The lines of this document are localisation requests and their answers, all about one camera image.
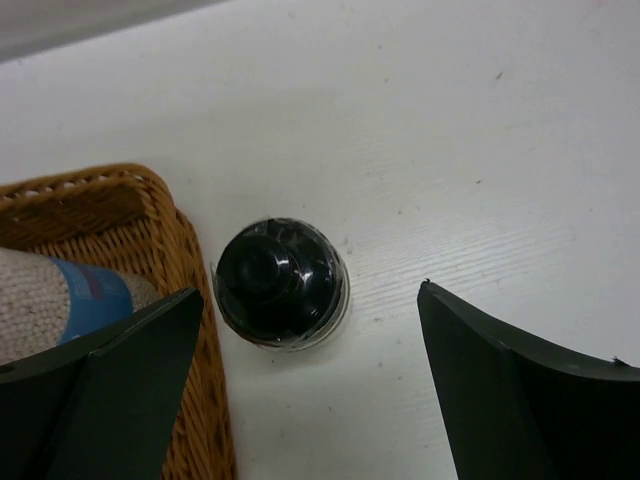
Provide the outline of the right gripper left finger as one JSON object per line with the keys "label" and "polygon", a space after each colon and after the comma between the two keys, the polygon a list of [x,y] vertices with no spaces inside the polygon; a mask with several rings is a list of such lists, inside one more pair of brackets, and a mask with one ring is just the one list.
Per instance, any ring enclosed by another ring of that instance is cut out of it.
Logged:
{"label": "right gripper left finger", "polygon": [[203,306],[182,289],[3,365],[2,478],[160,478]]}

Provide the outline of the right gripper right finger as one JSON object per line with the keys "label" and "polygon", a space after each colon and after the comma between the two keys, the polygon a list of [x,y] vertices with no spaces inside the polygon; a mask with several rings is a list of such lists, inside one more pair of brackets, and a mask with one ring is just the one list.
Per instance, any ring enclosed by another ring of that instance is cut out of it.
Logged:
{"label": "right gripper right finger", "polygon": [[417,304],[459,478],[638,478],[638,368],[544,340],[429,280]]}

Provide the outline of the blue-label silver-lid seasoning bottle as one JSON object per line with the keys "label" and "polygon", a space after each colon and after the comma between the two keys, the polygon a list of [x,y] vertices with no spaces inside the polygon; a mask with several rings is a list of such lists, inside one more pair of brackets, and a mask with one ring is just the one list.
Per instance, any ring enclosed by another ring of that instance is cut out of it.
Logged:
{"label": "blue-label silver-lid seasoning bottle", "polygon": [[1,363],[88,335],[161,298],[145,278],[1,250]]}

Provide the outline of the black-knob brown spice jar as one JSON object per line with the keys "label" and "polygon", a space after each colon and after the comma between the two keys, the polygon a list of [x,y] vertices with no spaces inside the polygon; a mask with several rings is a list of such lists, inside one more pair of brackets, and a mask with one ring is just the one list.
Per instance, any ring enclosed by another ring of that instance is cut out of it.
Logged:
{"label": "black-knob brown spice jar", "polygon": [[297,352],[327,340],[349,315],[347,267],[330,240],[295,218],[256,221],[211,267],[224,322],[267,350]]}

